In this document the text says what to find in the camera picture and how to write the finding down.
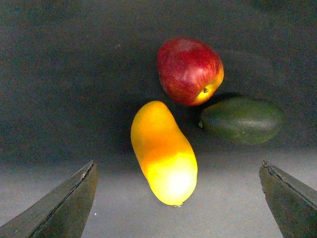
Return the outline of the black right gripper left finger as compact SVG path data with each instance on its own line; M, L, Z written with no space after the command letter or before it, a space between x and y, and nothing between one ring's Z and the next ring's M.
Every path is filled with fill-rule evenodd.
M0 228L2 238L80 238L98 185L90 161L27 210Z

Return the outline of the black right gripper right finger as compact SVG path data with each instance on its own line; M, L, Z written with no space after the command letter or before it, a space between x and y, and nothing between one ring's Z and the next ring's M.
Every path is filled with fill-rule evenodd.
M268 161L259 169L267 205L285 238L317 236L317 191Z

